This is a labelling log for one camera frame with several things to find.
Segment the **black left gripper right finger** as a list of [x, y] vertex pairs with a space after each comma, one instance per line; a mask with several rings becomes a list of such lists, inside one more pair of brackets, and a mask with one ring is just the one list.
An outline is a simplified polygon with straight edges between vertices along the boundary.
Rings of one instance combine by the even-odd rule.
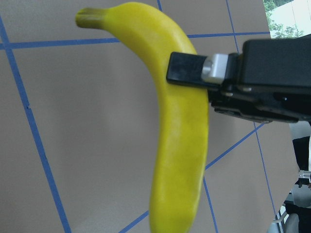
[[169, 83], [242, 92], [310, 92], [311, 37], [252, 39], [241, 53], [211, 56], [172, 52]]

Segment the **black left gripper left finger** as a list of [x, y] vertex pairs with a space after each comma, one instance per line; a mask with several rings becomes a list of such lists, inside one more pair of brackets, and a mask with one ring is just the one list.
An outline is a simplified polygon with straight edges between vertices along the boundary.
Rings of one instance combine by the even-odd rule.
[[238, 89], [208, 91], [214, 111], [232, 117], [270, 123], [311, 121], [311, 96], [280, 92], [244, 93]]

